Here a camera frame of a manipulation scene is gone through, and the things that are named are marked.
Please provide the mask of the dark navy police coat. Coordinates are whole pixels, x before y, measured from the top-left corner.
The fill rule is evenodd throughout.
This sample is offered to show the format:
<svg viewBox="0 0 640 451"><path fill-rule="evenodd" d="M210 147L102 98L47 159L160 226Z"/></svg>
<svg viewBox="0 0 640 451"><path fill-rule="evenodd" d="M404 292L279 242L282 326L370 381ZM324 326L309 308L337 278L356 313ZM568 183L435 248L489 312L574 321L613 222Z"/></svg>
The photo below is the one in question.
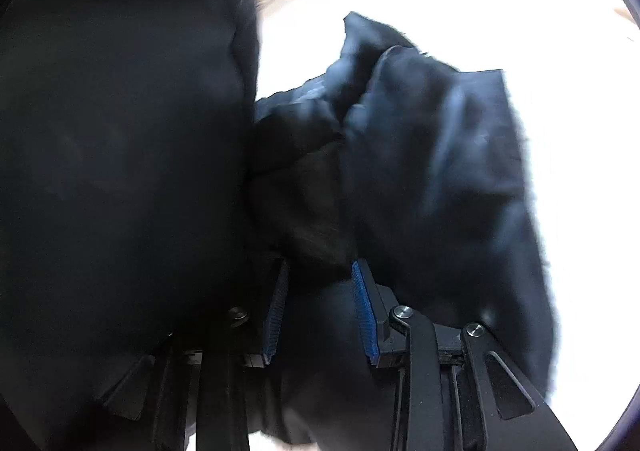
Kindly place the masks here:
<svg viewBox="0 0 640 451"><path fill-rule="evenodd" d="M554 323L498 70L349 13L341 55L256 98L254 0L1 0L1 445L181 450L200 353L237 307L277 353L248 434L387 450L352 263L435 327L480 323L540 392ZM484 442L463 357L445 445Z"/></svg>

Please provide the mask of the white quilted mattress cover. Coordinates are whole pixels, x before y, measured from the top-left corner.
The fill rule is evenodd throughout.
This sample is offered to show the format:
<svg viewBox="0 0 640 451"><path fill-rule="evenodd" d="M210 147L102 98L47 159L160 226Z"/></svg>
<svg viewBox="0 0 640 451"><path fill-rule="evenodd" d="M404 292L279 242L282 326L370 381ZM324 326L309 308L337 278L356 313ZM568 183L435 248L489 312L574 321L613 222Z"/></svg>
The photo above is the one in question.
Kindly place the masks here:
<svg viewBox="0 0 640 451"><path fill-rule="evenodd" d="M344 16L459 70L503 71L559 318L551 405L579 449L639 385L639 31L617 0L265 0L259 96L322 73Z"/></svg>

